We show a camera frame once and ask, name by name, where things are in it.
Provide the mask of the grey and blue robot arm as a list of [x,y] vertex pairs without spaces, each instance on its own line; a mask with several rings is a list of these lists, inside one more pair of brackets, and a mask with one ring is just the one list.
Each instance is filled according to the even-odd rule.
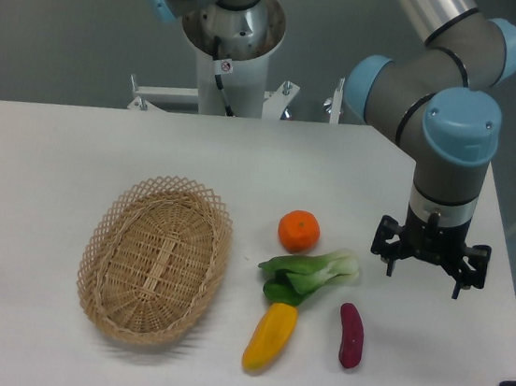
[[[270,54],[284,37],[276,0],[148,0],[181,20],[196,50],[202,114],[279,119],[286,88],[265,93]],[[398,0],[425,45],[397,64],[380,55],[353,68],[334,95],[415,162],[406,221],[384,216],[371,251],[384,263],[436,264],[459,290],[482,288],[491,248],[466,244],[501,111],[487,90],[516,72],[516,27],[483,17],[474,0]]]

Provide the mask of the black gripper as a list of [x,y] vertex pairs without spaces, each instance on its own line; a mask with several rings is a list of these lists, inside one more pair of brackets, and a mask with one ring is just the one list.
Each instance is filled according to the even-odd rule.
[[386,264],[386,276],[394,273],[396,261],[414,257],[443,267],[454,281],[452,299],[471,287],[483,289],[492,256],[492,247],[485,244],[466,245],[471,220],[457,226],[441,226],[440,216],[431,213],[421,219],[408,207],[405,225],[384,215],[376,229],[370,252]]

